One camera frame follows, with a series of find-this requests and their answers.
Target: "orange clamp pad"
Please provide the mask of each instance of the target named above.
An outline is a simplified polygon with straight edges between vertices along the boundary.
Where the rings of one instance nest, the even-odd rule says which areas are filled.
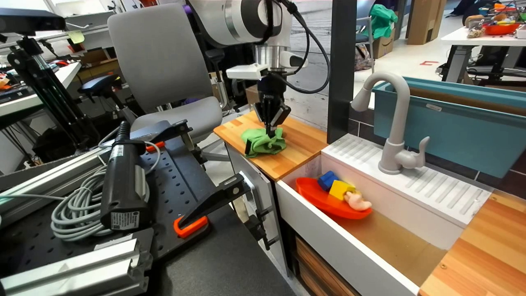
[[[155,143],[155,145],[156,145],[157,147],[159,147],[159,148],[162,148],[162,147],[164,147],[164,142]],[[148,153],[155,152],[155,147],[153,147],[153,146],[148,146],[148,147],[146,147],[146,151],[147,151]]]
[[[208,224],[208,218],[206,216],[199,218],[196,222],[186,226],[185,228],[181,229],[179,228],[179,221],[183,218],[183,216],[177,218],[174,221],[174,230],[177,233],[177,235],[181,238],[186,238],[190,236],[192,233],[196,232],[197,230],[201,229],[203,226]]]

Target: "black pegboard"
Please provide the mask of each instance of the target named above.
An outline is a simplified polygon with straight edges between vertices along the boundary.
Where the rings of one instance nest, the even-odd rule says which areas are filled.
[[[145,153],[141,156],[142,167],[150,167],[157,155]],[[169,155],[162,149],[156,169],[146,177],[150,188],[148,203],[155,213],[154,238],[150,252],[154,261],[176,254],[206,235],[210,225],[192,236],[181,239],[173,229],[173,222],[196,204],[196,198],[181,172]],[[51,231],[51,213],[58,202],[24,217],[0,232],[0,278],[50,263],[81,255],[93,250],[95,245],[117,239],[130,232],[115,232],[103,237],[90,237],[80,242],[64,242]]]

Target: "gray faucet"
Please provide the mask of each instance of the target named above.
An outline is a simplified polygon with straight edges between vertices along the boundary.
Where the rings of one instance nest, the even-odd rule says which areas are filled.
[[[395,175],[401,172],[402,166],[406,169],[424,166],[426,163],[426,146],[429,142],[428,136],[420,141],[420,153],[409,152],[403,148],[410,92],[409,85],[402,76],[387,72],[375,72],[365,80],[362,89],[352,100],[352,108],[358,112],[367,110],[371,99],[371,90],[379,81],[387,81],[394,86],[397,92],[397,102],[391,133],[383,147],[382,159],[378,163],[378,168],[383,173]]]

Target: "orange bowl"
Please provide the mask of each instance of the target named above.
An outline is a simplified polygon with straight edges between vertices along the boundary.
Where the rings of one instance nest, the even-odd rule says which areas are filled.
[[[330,195],[318,185],[318,180],[312,178],[297,178],[296,190],[308,202],[325,213],[347,219],[363,219],[372,212],[369,208],[365,211],[356,211],[346,201],[341,201]]]
[[[486,35],[508,35],[508,34],[512,34],[513,32],[515,32],[515,30],[517,30],[517,28],[520,26],[521,24],[510,24],[510,25],[507,25],[507,26],[503,26],[503,25],[483,25],[482,27],[485,29],[484,33]]]

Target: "green cloth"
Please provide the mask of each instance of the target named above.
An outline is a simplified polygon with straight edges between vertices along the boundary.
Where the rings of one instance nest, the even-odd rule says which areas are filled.
[[[248,129],[244,131],[241,139],[243,139],[245,144],[247,144],[247,140],[252,143],[250,152],[245,156],[250,158],[256,157],[259,153],[278,154],[287,147],[285,139],[281,137],[282,135],[282,128],[276,129],[276,135],[273,138],[266,134],[265,129]]]
[[[381,4],[372,6],[371,19],[372,36],[375,39],[380,37],[389,38],[392,32],[391,24],[398,21],[395,12]]]

